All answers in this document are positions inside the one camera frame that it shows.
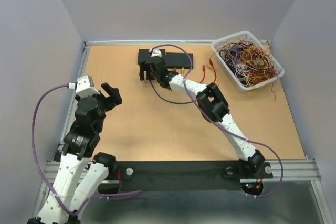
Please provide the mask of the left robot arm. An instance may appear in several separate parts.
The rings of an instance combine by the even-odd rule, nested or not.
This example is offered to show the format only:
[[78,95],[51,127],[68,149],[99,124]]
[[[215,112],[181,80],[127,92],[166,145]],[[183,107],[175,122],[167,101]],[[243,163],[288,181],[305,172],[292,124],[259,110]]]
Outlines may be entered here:
[[64,137],[60,164],[54,182],[50,182],[39,163],[36,168],[49,188],[48,197],[37,216],[28,223],[80,223],[81,214],[95,197],[100,183],[116,172],[116,158],[106,153],[93,155],[100,141],[106,113],[121,105],[120,91],[108,83],[101,84],[105,93],[95,88],[90,76],[61,84],[42,96],[67,88],[75,91],[75,120]]

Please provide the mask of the long black network switch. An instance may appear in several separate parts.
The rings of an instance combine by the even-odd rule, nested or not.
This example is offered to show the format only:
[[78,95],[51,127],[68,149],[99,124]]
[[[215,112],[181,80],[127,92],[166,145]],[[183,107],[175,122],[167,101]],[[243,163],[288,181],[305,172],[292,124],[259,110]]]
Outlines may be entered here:
[[[162,54],[162,59],[165,61],[166,58],[166,50],[160,49],[160,52]],[[142,62],[146,62],[148,59],[150,59],[149,55],[149,49],[139,49],[138,50],[138,65]]]

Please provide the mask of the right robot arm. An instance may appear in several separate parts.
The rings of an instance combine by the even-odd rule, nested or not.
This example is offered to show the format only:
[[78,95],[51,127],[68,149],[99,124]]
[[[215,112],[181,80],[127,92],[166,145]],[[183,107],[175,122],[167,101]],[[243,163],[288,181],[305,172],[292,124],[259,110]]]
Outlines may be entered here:
[[234,148],[243,169],[248,173],[258,173],[265,161],[262,153],[244,136],[235,123],[229,105],[215,83],[197,83],[171,71],[159,57],[151,57],[140,63],[140,80],[156,80],[170,91],[189,96],[191,102],[200,110],[205,120],[218,127]]

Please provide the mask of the small black network switch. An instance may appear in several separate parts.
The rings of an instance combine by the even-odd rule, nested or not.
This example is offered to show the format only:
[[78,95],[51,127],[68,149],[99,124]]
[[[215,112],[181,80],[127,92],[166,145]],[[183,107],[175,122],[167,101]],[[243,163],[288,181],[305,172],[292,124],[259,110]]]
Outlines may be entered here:
[[165,58],[165,65],[168,68],[185,68],[190,69],[191,63],[189,57],[184,53],[176,53],[176,52],[167,52]]

